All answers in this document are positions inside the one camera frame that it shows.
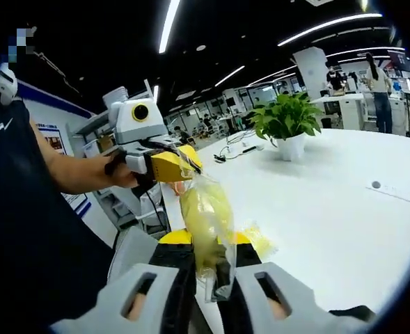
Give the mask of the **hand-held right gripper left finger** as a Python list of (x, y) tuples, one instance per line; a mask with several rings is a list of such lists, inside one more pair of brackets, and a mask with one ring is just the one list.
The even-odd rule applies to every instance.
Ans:
[(52, 324), (53, 333), (186, 333), (196, 294), (191, 234), (155, 239), (128, 230), (117, 248), (96, 305), (77, 319)]

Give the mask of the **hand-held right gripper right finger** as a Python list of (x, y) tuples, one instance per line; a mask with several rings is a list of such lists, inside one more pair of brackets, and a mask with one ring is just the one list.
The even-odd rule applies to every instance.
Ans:
[(262, 262), (241, 232), (219, 244), (216, 300), (225, 333), (364, 333), (369, 309), (323, 310), (314, 291)]

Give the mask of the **person's left hand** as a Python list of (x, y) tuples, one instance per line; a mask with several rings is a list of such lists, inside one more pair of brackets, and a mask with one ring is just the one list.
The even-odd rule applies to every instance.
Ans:
[(113, 186), (135, 188), (139, 185), (136, 176), (127, 166), (125, 157), (121, 153), (108, 157), (104, 166), (104, 174)]

